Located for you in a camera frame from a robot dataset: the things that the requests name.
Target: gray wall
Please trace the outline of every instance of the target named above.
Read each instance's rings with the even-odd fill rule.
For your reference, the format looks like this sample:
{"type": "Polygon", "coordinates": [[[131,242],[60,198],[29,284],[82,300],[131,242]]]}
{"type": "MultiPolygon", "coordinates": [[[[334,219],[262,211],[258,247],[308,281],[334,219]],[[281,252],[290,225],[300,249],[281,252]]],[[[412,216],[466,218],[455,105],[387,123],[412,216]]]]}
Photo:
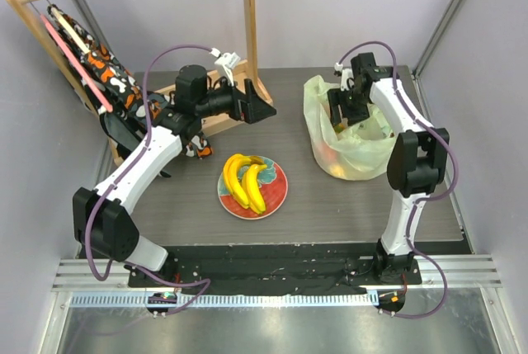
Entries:
{"type": "Polygon", "coordinates": [[[460,159],[469,236],[491,253],[528,349],[528,7],[467,0],[422,77],[433,121],[460,159]]]}
{"type": "MultiPolygon", "coordinates": [[[[129,69],[144,71],[169,45],[202,43],[245,56],[243,0],[88,0],[111,48],[129,69]]],[[[260,68],[333,65],[353,45],[389,42],[414,65],[449,0],[257,0],[260,68]]],[[[385,53],[381,62],[388,62],[385,53]]],[[[201,52],[179,52],[157,69],[201,52]]]]}
{"type": "MultiPolygon", "coordinates": [[[[54,2],[74,14],[69,0],[54,2]]],[[[3,0],[0,116],[0,352],[27,354],[39,343],[59,259],[78,247],[72,195],[94,184],[105,138],[3,0]]]]}

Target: plastic bag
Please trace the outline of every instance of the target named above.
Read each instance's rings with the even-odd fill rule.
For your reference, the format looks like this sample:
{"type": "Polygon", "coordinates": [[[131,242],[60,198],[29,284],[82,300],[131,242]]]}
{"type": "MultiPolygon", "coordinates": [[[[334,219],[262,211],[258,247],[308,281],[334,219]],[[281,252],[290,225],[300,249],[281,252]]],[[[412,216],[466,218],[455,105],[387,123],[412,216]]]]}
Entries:
{"type": "Polygon", "coordinates": [[[304,84],[304,118],[318,165],[333,177],[372,179],[387,171],[396,141],[383,113],[369,105],[370,117],[337,134],[330,123],[327,91],[338,87],[316,76],[304,84]]]}

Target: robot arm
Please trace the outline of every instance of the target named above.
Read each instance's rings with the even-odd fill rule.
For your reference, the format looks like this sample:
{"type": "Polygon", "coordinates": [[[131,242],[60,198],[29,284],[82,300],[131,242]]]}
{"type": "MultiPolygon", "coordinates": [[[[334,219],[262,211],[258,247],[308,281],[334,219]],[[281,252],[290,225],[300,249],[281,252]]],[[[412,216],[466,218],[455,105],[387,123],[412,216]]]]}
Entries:
{"type": "MultiPolygon", "coordinates": [[[[378,242],[375,254],[375,273],[378,276],[399,276],[408,271],[413,261],[414,235],[425,201],[436,185],[444,180],[447,152],[422,126],[432,124],[413,105],[397,80],[394,90],[391,68],[379,67],[372,53],[358,54],[351,61],[352,68],[342,70],[340,88],[330,90],[332,124],[341,123],[341,114],[348,124],[368,117],[367,103],[376,104],[384,113],[398,136],[387,166],[387,178],[393,189],[389,222],[378,242]]],[[[342,66],[336,64],[337,71],[342,66]]],[[[445,129],[434,129],[449,142],[445,129]]]]}
{"type": "MultiPolygon", "coordinates": [[[[229,64],[224,64],[224,71],[230,70],[229,64]]],[[[227,113],[234,120],[252,124],[276,114],[275,108],[257,95],[250,79],[244,81],[245,92],[236,87],[232,75],[222,77],[219,87],[211,89],[207,85],[207,71],[199,65],[183,67],[177,75],[176,87],[174,105],[165,108],[153,121],[148,147],[143,139],[125,162],[94,190],[82,187],[73,196],[75,238],[84,243],[88,217],[101,193],[114,186],[117,177],[126,174],[97,212],[90,235],[92,251],[118,262],[145,267],[169,281],[174,276],[174,257],[141,236],[130,218],[139,198],[162,168],[201,131],[204,117],[227,113]],[[143,156],[133,163],[140,153],[143,156]]]]}

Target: bunch of bananas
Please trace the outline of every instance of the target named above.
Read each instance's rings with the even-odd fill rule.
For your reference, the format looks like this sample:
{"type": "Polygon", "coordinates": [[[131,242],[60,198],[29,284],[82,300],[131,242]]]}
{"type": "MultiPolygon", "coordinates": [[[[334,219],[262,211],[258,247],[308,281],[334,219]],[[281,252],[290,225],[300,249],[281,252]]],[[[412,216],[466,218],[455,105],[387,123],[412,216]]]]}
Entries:
{"type": "Polygon", "coordinates": [[[236,153],[225,162],[222,176],[225,187],[234,199],[245,209],[251,208],[256,214],[266,211],[266,203],[258,188],[258,173],[266,169],[267,165],[258,156],[244,156],[236,153]],[[238,180],[238,170],[249,166],[243,174],[242,183],[238,180]]]}

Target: red plate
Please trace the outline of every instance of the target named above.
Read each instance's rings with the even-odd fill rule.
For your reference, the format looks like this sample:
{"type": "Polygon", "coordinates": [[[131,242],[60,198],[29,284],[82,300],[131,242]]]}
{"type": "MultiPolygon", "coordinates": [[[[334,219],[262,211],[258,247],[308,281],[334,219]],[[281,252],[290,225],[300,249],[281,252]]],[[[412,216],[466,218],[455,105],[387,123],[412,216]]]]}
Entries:
{"type": "MultiPolygon", "coordinates": [[[[266,202],[266,212],[264,212],[264,214],[258,215],[249,208],[247,210],[244,209],[229,194],[228,189],[224,184],[224,178],[222,177],[222,174],[220,174],[217,186],[218,198],[220,199],[220,203],[230,214],[242,219],[266,218],[268,215],[271,215],[277,211],[282,203],[284,203],[286,194],[288,194],[288,180],[286,179],[284,171],[270,158],[264,158],[262,156],[261,158],[267,165],[265,170],[262,170],[258,173],[258,183],[262,197],[266,202]]],[[[242,176],[248,168],[249,166],[240,168],[238,171],[239,181],[242,180],[242,176]]]]}

